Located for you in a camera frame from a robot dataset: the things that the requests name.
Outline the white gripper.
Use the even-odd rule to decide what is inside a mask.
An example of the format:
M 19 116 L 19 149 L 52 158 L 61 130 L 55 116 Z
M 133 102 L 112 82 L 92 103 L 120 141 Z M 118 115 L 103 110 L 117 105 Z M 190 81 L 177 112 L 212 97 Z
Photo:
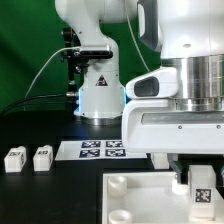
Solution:
M 224 154 L 224 112 L 175 111 L 169 100 L 132 100 L 122 116 L 122 141 L 129 152 L 168 154 L 179 184 L 187 170 L 177 154 Z

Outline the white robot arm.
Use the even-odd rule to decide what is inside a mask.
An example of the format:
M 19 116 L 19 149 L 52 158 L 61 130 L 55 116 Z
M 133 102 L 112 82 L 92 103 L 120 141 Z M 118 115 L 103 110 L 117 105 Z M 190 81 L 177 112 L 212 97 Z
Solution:
M 76 115 L 121 118 L 130 152 L 224 154 L 224 0 L 55 0 L 80 42 L 71 60 L 84 71 Z M 159 69 L 119 82 L 118 46 L 101 23 L 139 21 L 159 52 Z

